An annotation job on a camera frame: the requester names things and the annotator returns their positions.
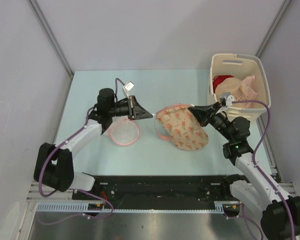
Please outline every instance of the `white wall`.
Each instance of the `white wall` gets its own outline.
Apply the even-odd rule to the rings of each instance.
[[[25,201],[69,84],[27,1],[0,1],[0,221],[13,202]]]
[[[38,0],[73,70],[209,68],[255,54],[283,0]]]
[[[300,0],[261,56],[271,93],[269,138],[279,170],[300,195]]]

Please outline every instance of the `plastic bin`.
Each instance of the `plastic bin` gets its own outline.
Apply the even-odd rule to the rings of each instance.
[[[218,75],[232,75],[240,80],[254,75],[253,90],[258,93],[256,100],[264,102],[270,108],[271,98],[265,70],[260,59],[256,56],[244,54],[216,54],[212,57],[210,79],[208,82],[207,103],[217,102],[217,96],[213,90],[213,79]],[[251,122],[264,112],[266,108],[258,103],[253,103],[251,108],[230,107],[226,113],[230,121],[236,117],[244,117]]]

